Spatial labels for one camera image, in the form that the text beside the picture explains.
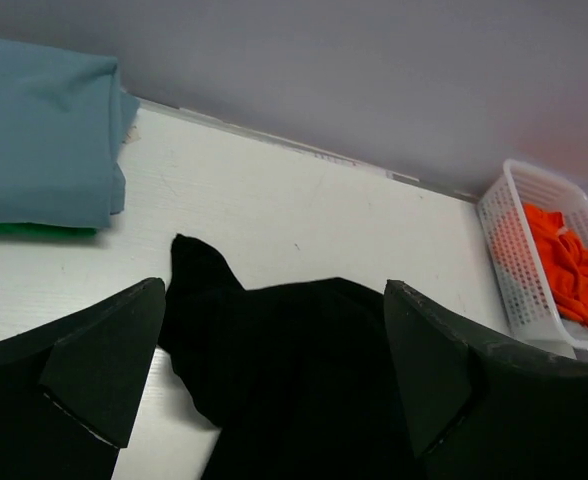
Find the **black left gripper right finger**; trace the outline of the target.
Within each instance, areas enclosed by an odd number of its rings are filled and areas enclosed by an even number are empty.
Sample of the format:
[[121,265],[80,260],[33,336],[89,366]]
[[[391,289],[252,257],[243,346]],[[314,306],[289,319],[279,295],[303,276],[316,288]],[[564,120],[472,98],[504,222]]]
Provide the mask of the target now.
[[588,363],[391,280],[384,317],[405,432],[427,479],[588,479]]

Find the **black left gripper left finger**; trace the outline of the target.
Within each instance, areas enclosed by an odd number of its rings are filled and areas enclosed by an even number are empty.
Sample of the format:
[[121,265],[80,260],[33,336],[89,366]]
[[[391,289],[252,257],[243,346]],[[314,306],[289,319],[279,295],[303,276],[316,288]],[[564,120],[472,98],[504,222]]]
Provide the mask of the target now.
[[109,479],[136,420],[165,310],[148,278],[0,341],[0,479]]

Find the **black t-shirt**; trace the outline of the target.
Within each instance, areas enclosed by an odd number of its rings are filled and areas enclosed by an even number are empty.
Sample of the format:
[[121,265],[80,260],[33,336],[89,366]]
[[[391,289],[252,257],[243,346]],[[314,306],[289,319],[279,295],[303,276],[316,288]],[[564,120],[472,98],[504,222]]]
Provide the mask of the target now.
[[159,346],[219,429],[206,479],[420,479],[379,292],[343,278],[248,290],[179,235]]

